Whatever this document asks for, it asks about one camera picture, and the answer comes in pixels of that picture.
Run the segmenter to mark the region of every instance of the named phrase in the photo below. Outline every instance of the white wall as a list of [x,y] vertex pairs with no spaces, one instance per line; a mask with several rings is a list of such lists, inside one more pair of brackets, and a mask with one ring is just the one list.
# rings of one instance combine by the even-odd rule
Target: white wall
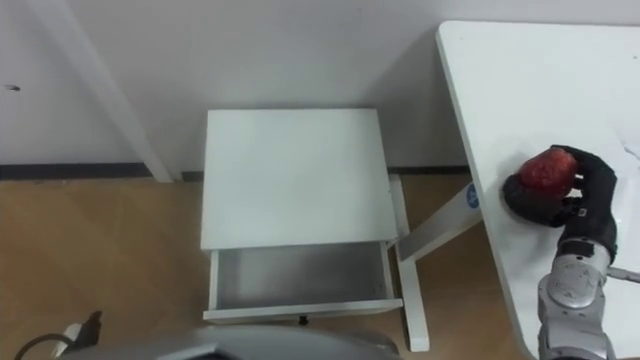
[[18,0],[0,1],[0,164],[139,161]]
[[67,3],[174,172],[201,169],[213,108],[376,106],[389,165],[463,164],[439,23],[640,23],[637,0]]

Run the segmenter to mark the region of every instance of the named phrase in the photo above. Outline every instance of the small white table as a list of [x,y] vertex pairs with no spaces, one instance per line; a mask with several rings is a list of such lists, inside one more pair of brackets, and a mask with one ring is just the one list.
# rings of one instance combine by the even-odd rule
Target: small white table
[[201,248],[215,323],[414,309],[428,348],[415,263],[393,291],[388,249],[408,233],[375,110],[210,111]]
[[[640,121],[640,28],[451,21],[437,40],[473,183],[399,243],[400,258],[424,256],[484,219],[516,339],[537,357],[537,285],[560,230],[511,216],[499,189],[552,144],[591,151],[619,178],[635,178],[637,163],[609,120]],[[620,208],[629,201],[616,198]],[[623,225],[615,265],[639,271],[640,241],[629,235],[640,226]],[[609,279],[605,294],[616,354],[639,356],[640,286]]]

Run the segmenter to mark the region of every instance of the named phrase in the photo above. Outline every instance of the table top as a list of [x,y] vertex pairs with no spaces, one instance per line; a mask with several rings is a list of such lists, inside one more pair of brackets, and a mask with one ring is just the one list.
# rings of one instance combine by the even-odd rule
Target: table top
[[203,249],[396,236],[375,110],[209,112]]
[[[537,284],[560,230],[512,217],[499,188],[552,144],[591,151],[634,178],[637,162],[608,122],[640,121],[640,28],[451,21],[437,40],[516,339],[537,357]],[[636,240],[619,239],[615,266],[640,271]],[[640,356],[640,286],[609,279],[605,295],[616,354]]]

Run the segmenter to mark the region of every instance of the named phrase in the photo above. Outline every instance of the cable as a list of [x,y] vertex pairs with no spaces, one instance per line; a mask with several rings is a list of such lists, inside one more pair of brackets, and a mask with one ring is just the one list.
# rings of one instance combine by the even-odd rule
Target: cable
[[44,341],[61,341],[65,344],[67,344],[68,346],[73,345],[73,340],[69,339],[68,337],[62,335],[62,334],[46,334],[46,335],[41,335],[38,336],[37,338],[34,338],[32,340],[30,340],[29,342],[27,342],[26,344],[24,344],[20,350],[18,351],[18,353],[16,354],[15,360],[22,360],[22,357],[24,357],[24,355],[31,350],[32,347],[40,344],[41,342]]
[[640,284],[640,274],[633,271],[610,267],[607,271],[607,275],[614,279],[626,280]]

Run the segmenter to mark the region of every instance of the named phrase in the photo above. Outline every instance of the open drawer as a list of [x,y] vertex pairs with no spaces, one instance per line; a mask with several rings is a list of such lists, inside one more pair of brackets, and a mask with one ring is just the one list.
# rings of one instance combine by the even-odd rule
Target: open drawer
[[393,293],[386,243],[211,252],[204,319],[237,323],[349,314],[402,307]]

